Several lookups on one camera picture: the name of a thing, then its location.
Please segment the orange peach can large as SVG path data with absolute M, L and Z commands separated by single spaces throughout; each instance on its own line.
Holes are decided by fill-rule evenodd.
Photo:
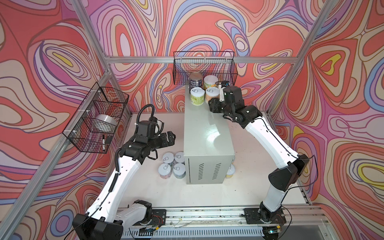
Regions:
M 208 88 L 216 87 L 218 81 L 219 81 L 218 77 L 214 75 L 207 75 L 204 77 L 203 88 L 206 90 Z

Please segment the green label can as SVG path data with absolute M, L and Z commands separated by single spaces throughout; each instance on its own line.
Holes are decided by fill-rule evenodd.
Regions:
M 205 91 L 200 87 L 192 88 L 190 90 L 190 99 L 193 105 L 202 105 L 205 101 Z

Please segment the dark blue tomato can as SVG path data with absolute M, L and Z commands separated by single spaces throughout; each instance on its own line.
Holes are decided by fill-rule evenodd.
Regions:
M 189 89 L 201 88 L 203 86 L 203 75 L 200 72 L 193 72 L 189 75 Z

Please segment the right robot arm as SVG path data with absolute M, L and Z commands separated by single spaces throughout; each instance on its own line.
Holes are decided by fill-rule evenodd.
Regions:
M 258 210 L 260 221 L 270 223 L 281 210 L 291 185 L 297 182 L 311 158 L 305 154 L 300 155 L 289 147 L 256 106 L 245 105 L 239 87 L 223 88 L 223 96 L 223 101 L 219 99 L 208 101 L 210 111 L 222 114 L 224 119 L 239 124 L 250 133 L 264 147 L 277 166 L 268 175 L 270 187 Z

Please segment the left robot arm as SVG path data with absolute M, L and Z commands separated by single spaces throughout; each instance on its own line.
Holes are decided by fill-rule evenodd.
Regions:
M 158 149 L 175 144 L 175 134 L 163 131 L 164 123 L 155 117 L 152 104 L 141 108 L 135 126 L 133 136 L 116 150 L 115 170 L 101 193 L 85 214 L 77 214 L 73 219 L 73 231 L 80 240 L 119 240 L 135 224 L 156 229 L 164 222 L 153 215 L 152 204 L 143 200 L 118 211 L 124 192 L 144 160 L 150 159 L 150 154 L 156 154 Z

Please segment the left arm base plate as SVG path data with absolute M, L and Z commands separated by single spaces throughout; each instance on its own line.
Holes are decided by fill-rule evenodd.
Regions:
M 152 217 L 150 220 L 142 220 L 134 224 L 134 226 L 153 226 L 161 227 L 166 223 L 167 210 L 154 209 L 152 210 Z

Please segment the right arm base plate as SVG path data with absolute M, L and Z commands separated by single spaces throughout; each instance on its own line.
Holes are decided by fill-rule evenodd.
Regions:
M 284 225 L 287 223 L 285 214 L 280 208 L 276 212 L 269 212 L 268 209 L 245 208 L 243 216 L 247 224 L 277 224 Z

